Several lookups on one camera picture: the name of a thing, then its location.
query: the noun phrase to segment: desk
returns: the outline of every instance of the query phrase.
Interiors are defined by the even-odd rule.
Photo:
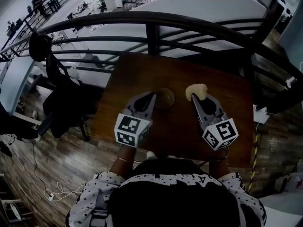
[[[15,57],[12,60],[9,69],[4,76],[3,82],[0,85],[0,102],[9,115],[16,116],[35,124],[41,124],[40,121],[15,112],[29,73],[35,65],[39,66],[39,68],[46,73],[46,69],[31,57]]]
[[[250,166],[253,146],[253,110],[250,83],[232,74],[186,61],[149,55],[120,56],[95,115],[91,133],[116,141],[117,116],[128,100],[142,92],[169,88],[174,105],[166,110],[154,109],[153,126],[142,148],[197,160],[207,160],[214,152],[197,133],[198,119],[185,90],[194,83],[205,83],[208,93],[216,97],[233,118],[239,137],[230,146],[229,165]]]

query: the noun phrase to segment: wooden floor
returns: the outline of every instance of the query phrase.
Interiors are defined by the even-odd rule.
[[[42,102],[50,94],[48,89],[37,87],[31,94],[23,94],[27,115],[36,109],[43,119]],[[261,133],[258,150],[255,181],[251,194],[260,196],[271,193],[273,181],[282,175],[295,170],[297,161],[303,158],[303,117],[301,104],[278,115],[272,115],[265,125],[258,127]],[[1,136],[8,142],[10,136]],[[71,128],[59,139],[54,139],[48,131],[39,142],[34,143],[35,158],[38,165],[36,175],[48,189],[59,192],[59,181],[65,192],[77,190],[80,185],[92,179],[95,173],[108,170],[116,158],[118,146],[115,144],[91,139],[82,140],[78,128]],[[17,198],[27,201],[28,207],[34,211],[39,226],[62,227],[67,212],[77,199],[70,195],[60,202],[49,202],[41,192],[42,182],[34,176],[35,162],[31,143],[15,141],[11,146],[13,158],[0,154],[0,173],[6,176],[6,182]],[[142,161],[144,151],[139,151],[136,160]],[[248,186],[251,168],[230,168],[238,171]]]

